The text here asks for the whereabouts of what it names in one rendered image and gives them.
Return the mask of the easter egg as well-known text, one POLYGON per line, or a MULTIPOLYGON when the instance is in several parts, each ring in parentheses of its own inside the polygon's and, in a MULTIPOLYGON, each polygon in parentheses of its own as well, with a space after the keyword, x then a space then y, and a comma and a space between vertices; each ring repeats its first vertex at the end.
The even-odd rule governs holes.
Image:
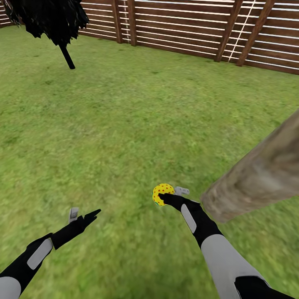
POLYGON ((165 193, 169 193, 169 194, 174 194, 174 188, 171 185, 168 184, 160 184, 158 186, 156 186, 153 189, 152 192, 152 199, 153 201, 159 205, 159 206, 166 206, 166 204, 163 203, 163 200, 160 199, 160 197, 158 196, 158 194, 165 194, 165 193))

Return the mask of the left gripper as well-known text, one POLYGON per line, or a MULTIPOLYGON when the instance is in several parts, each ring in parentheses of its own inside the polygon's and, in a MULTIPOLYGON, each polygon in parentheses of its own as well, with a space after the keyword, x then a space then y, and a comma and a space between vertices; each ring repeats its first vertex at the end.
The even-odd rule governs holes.
POLYGON ((72 223, 69 223, 67 226, 62 228, 62 231, 66 237, 66 241, 69 242, 77 235, 84 232, 86 227, 90 225, 97 217, 96 215, 101 211, 101 209, 98 209, 96 211, 93 211, 91 213, 88 213, 84 216, 76 217, 77 219, 74 220, 72 223))

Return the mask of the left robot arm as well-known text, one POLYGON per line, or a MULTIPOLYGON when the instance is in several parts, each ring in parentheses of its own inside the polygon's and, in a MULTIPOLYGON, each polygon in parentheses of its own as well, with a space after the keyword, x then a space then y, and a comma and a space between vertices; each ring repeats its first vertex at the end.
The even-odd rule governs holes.
POLYGON ((54 246, 57 250, 77 235, 84 232, 101 211, 98 209, 84 216, 78 215, 78 207, 69 212, 69 224, 56 233, 31 242, 27 249, 0 274, 0 299, 18 299, 42 265, 54 246))

